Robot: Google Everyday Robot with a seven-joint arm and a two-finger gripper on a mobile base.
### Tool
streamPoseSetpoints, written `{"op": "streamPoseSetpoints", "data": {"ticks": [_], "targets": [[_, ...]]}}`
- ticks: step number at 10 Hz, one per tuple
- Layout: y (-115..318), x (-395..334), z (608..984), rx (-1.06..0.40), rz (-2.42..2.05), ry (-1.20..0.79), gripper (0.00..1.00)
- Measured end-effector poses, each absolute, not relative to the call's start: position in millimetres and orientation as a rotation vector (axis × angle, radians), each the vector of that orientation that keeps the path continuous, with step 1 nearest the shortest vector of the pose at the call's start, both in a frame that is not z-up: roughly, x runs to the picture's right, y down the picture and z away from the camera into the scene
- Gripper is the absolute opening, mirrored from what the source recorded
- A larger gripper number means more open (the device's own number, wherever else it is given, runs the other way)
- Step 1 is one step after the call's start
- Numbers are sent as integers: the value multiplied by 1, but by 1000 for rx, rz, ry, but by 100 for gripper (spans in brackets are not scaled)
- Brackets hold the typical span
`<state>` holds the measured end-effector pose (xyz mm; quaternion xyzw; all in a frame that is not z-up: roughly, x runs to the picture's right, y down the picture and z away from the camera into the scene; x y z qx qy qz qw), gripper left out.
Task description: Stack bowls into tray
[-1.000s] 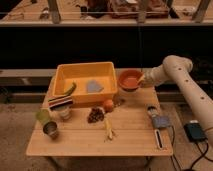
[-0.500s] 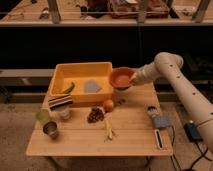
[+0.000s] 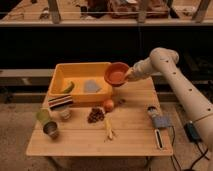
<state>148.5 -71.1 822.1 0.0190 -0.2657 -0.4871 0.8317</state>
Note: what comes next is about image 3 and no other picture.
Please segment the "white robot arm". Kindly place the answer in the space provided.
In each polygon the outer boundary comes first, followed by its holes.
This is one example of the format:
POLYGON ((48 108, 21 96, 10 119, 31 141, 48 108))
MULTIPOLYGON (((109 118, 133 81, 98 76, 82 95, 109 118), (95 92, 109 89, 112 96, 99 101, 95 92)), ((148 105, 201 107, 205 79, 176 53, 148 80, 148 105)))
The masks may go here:
POLYGON ((201 139, 213 151, 213 104, 177 68, 178 60, 176 51, 155 48, 148 58, 130 67, 125 78, 127 81, 138 81, 156 72, 161 73, 194 123, 201 139))

